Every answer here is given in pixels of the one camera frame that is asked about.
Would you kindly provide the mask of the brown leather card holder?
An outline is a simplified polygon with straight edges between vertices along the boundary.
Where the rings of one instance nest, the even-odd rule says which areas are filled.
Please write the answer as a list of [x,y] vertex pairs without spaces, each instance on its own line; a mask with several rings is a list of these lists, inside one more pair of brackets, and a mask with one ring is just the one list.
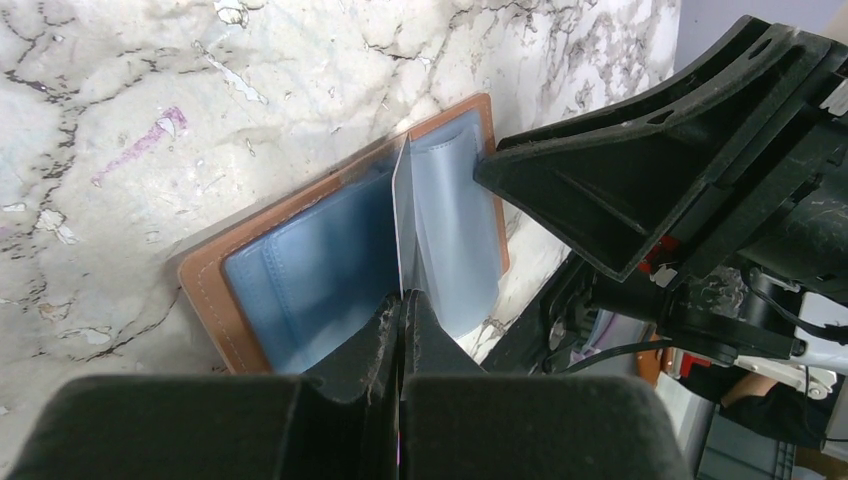
[[496,146],[477,93],[279,200],[223,222],[177,276],[229,371],[306,371],[400,293],[392,175],[410,140],[420,284],[458,339],[494,311],[509,270],[502,201],[473,177]]

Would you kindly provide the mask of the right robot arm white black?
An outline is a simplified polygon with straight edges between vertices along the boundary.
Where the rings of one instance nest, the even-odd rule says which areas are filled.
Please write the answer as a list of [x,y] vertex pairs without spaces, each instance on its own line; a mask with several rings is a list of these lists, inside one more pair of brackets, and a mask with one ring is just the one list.
[[624,102],[503,139],[475,180],[570,254],[487,358],[573,375],[689,356],[700,391],[781,440],[842,446],[847,48],[745,16]]

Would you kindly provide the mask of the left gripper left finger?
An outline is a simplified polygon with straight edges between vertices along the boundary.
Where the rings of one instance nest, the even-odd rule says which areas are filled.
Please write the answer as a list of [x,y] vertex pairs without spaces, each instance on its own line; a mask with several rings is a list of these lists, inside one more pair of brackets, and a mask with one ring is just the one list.
[[401,301],[300,375],[95,375],[42,410],[13,479],[388,479]]

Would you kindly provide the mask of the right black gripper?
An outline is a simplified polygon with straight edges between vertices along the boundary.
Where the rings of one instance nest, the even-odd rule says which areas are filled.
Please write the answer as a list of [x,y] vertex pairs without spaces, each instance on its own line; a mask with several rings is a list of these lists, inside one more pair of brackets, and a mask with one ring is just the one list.
[[724,365],[794,359],[799,332],[845,346],[799,303],[847,300],[846,80],[844,44],[744,16],[648,91],[503,139],[475,180],[571,248],[543,289],[544,368],[601,309]]

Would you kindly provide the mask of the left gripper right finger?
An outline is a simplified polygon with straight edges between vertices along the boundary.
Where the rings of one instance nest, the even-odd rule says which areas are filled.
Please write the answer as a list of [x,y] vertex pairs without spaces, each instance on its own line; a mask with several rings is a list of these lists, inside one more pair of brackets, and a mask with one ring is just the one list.
[[404,295],[404,479],[688,479],[665,406],[623,376],[484,372]]

